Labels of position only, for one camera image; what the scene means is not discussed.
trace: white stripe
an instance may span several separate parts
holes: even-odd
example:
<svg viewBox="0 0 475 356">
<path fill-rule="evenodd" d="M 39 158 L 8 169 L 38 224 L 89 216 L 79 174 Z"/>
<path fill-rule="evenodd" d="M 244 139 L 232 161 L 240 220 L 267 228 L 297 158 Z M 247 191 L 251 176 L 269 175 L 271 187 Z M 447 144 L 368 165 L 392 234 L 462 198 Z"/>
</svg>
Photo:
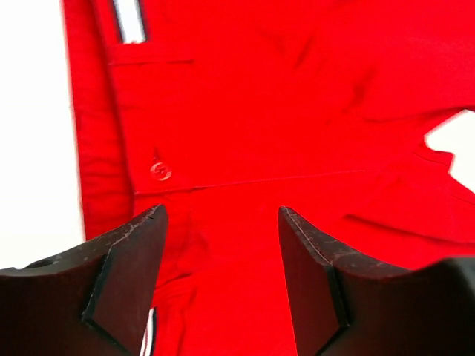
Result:
<svg viewBox="0 0 475 356">
<path fill-rule="evenodd" d="M 117 19 L 119 20 L 122 41 L 125 44 L 145 41 L 139 0 L 114 0 Z"/>
<path fill-rule="evenodd" d="M 154 343 L 154 337 L 154 310 L 151 309 L 148 313 L 147 326 L 143 335 L 142 348 L 140 349 L 139 353 L 140 356 L 151 356 L 151 347 Z"/>
</svg>

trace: white gap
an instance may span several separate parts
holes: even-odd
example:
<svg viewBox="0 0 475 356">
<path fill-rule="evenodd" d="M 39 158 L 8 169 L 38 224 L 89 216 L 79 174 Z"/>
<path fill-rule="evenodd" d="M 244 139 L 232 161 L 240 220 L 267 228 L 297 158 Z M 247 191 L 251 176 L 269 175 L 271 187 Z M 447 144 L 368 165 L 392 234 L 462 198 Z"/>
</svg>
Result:
<svg viewBox="0 0 475 356">
<path fill-rule="evenodd" d="M 426 135 L 427 145 L 455 155 L 451 176 L 475 192 L 475 113 L 461 111 Z"/>
<path fill-rule="evenodd" d="M 114 6 L 122 34 L 122 42 L 125 44 L 144 42 L 145 31 L 139 0 L 114 0 Z"/>
</svg>

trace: red polo shirt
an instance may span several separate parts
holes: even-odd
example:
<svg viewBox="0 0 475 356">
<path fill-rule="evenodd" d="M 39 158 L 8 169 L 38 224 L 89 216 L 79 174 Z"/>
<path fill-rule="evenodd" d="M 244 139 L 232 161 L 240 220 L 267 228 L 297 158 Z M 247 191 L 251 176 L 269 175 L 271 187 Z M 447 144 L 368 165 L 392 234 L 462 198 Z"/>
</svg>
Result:
<svg viewBox="0 0 475 356">
<path fill-rule="evenodd" d="M 475 196 L 424 135 L 475 104 L 471 1 L 64 0 L 87 238 L 170 216 L 156 355 L 293 355 L 287 205 L 407 268 L 475 254 Z"/>
</svg>

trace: shirt button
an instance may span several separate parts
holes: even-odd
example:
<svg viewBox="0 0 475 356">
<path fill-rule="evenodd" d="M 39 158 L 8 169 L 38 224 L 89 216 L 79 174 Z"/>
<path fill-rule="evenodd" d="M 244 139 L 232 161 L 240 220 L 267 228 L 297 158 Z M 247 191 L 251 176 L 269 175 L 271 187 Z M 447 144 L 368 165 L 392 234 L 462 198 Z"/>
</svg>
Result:
<svg viewBox="0 0 475 356">
<path fill-rule="evenodd" d="M 163 182 L 171 177 L 171 170 L 163 162 L 157 162 L 150 167 L 150 175 L 153 179 Z"/>
</svg>

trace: red fabric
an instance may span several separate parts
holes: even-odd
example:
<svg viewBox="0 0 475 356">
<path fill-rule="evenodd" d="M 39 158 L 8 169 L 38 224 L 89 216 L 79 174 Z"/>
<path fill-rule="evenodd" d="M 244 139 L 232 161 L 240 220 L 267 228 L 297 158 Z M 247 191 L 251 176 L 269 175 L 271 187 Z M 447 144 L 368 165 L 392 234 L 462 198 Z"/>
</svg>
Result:
<svg viewBox="0 0 475 356">
<path fill-rule="evenodd" d="M 280 205 L 399 266 L 475 254 L 475 196 L 424 144 L 475 104 L 471 1 L 143 0 L 143 44 L 64 3 L 88 236 L 170 216 L 156 355 L 295 354 Z"/>
</svg>

